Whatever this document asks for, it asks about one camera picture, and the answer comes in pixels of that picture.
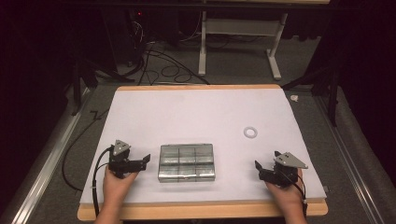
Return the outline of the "white table mat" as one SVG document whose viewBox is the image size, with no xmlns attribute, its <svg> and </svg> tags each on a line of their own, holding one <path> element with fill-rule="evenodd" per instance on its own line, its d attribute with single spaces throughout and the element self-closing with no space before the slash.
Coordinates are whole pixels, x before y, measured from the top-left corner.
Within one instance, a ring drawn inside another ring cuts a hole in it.
<svg viewBox="0 0 396 224">
<path fill-rule="evenodd" d="M 271 201 L 254 161 L 270 168 L 279 151 L 311 162 L 281 89 L 117 90 L 95 160 L 106 162 L 116 140 L 130 144 L 133 160 L 150 154 L 127 203 Z M 212 144 L 216 179 L 160 182 L 160 148 L 169 144 Z"/>
</svg>

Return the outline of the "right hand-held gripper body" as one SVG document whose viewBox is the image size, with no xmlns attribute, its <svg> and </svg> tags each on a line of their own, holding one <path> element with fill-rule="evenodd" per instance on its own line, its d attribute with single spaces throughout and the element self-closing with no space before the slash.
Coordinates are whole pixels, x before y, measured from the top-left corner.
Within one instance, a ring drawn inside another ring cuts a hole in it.
<svg viewBox="0 0 396 224">
<path fill-rule="evenodd" d="M 282 188 L 288 187 L 298 180 L 298 169 L 307 169 L 308 166 L 290 152 L 275 152 L 275 165 L 271 183 Z"/>
</svg>

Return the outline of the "clear plastic compartment box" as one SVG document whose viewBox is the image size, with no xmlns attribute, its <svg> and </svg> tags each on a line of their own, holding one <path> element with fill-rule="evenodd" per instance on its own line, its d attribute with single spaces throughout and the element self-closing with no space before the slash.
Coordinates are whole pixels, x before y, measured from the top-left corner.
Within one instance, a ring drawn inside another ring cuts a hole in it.
<svg viewBox="0 0 396 224">
<path fill-rule="evenodd" d="M 214 181 L 216 170 L 213 145 L 162 145 L 158 179 L 162 183 Z"/>
</svg>

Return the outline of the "black metal stand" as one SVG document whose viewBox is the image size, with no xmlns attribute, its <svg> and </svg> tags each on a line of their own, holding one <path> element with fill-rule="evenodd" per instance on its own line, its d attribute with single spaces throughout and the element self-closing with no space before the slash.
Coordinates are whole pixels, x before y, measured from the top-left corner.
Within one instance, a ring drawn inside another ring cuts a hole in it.
<svg viewBox="0 0 396 224">
<path fill-rule="evenodd" d="M 337 92 L 339 81 L 339 65 L 336 63 L 329 63 L 318 70 L 310 72 L 302 77 L 294 79 L 293 81 L 282 85 L 284 91 L 291 90 L 294 87 L 303 85 L 307 82 L 312 82 L 311 93 L 314 96 L 328 96 L 327 115 L 333 126 L 336 126 L 335 109 L 337 105 Z"/>
<path fill-rule="evenodd" d="M 115 78 L 118 81 L 121 82 L 134 82 L 133 79 L 129 79 L 127 77 L 123 77 L 119 75 L 118 73 L 105 69 L 102 66 L 99 66 L 96 63 L 93 63 L 85 58 L 82 58 L 80 56 L 75 57 L 75 64 L 73 66 L 73 96 L 74 96 L 74 108 L 72 115 L 75 116 L 82 108 L 82 93 L 81 93 L 81 82 L 80 80 L 83 79 L 85 82 L 85 85 L 88 88 L 96 88 L 97 87 L 97 82 L 94 81 L 94 75 L 87 75 L 87 74 L 81 74 L 79 72 L 79 69 L 81 67 L 85 67 L 87 69 L 91 70 L 99 70 L 106 75 Z"/>
</svg>

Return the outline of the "white metal desk frame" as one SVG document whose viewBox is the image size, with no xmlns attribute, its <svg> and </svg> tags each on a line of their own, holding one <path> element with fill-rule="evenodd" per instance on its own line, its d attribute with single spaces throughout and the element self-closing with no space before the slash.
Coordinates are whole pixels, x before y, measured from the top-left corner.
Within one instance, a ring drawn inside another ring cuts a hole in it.
<svg viewBox="0 0 396 224">
<path fill-rule="evenodd" d="M 273 46 L 266 51 L 274 80 L 282 78 L 276 61 L 276 51 L 288 18 L 287 13 L 282 13 L 274 21 L 253 21 L 237 19 L 209 19 L 206 12 L 202 13 L 201 20 L 201 46 L 199 53 L 198 74 L 205 75 L 206 71 L 206 36 L 207 35 L 250 35 L 271 36 Z"/>
</svg>

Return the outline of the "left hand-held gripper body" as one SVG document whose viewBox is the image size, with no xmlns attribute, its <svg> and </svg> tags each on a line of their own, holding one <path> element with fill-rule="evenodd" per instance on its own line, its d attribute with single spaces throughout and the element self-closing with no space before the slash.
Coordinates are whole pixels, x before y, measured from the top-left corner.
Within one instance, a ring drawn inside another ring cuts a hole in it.
<svg viewBox="0 0 396 224">
<path fill-rule="evenodd" d="M 130 148 L 129 144 L 117 140 L 110 149 L 108 168 L 117 178 L 124 178 L 125 174 L 130 173 Z"/>
</svg>

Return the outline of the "person's right hand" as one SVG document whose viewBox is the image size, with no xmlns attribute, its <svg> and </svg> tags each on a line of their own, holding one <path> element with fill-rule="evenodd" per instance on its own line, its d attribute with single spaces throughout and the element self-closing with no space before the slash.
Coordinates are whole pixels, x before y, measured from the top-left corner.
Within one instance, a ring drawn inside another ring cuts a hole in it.
<svg viewBox="0 0 396 224">
<path fill-rule="evenodd" d="M 286 203 L 303 203 L 304 182 L 303 172 L 301 169 L 298 170 L 298 181 L 289 187 L 281 188 L 269 182 L 266 182 L 265 185 L 273 194 L 273 197 L 279 206 L 283 206 Z"/>
</svg>

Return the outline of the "person's left hand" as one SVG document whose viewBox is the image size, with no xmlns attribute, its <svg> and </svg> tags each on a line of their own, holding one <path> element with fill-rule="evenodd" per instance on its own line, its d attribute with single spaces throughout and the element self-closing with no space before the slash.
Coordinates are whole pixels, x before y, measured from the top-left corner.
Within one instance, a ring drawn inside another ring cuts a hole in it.
<svg viewBox="0 0 396 224">
<path fill-rule="evenodd" d="M 137 176 L 138 173 L 130 173 L 124 178 L 118 178 L 107 167 L 103 183 L 104 204 L 114 206 L 123 204 Z"/>
</svg>

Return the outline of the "dark computer tower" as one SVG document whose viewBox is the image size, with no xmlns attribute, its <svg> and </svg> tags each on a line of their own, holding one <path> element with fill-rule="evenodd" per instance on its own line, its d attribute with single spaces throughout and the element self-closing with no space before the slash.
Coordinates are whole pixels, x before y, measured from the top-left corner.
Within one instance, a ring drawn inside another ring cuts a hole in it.
<svg viewBox="0 0 396 224">
<path fill-rule="evenodd" d="M 141 60 L 145 43 L 143 29 L 128 8 L 102 10 L 116 64 L 132 66 Z"/>
</svg>

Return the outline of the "wooden table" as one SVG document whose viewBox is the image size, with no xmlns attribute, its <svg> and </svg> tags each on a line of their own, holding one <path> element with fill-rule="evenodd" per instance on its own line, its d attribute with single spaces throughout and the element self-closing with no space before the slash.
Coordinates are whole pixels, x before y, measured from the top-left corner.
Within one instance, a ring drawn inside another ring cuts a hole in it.
<svg viewBox="0 0 396 224">
<path fill-rule="evenodd" d="M 240 89 L 281 89 L 275 84 L 261 85 L 207 85 L 207 86 L 123 86 L 117 90 L 161 91 L 161 90 L 240 90 Z M 323 216 L 328 212 L 326 194 L 320 183 L 312 162 L 304 170 L 304 183 L 308 200 L 307 214 Z M 276 217 L 279 211 L 271 201 L 248 202 L 192 202 L 192 203 L 127 203 L 123 206 L 121 217 L 134 219 L 187 219 L 221 217 Z"/>
</svg>

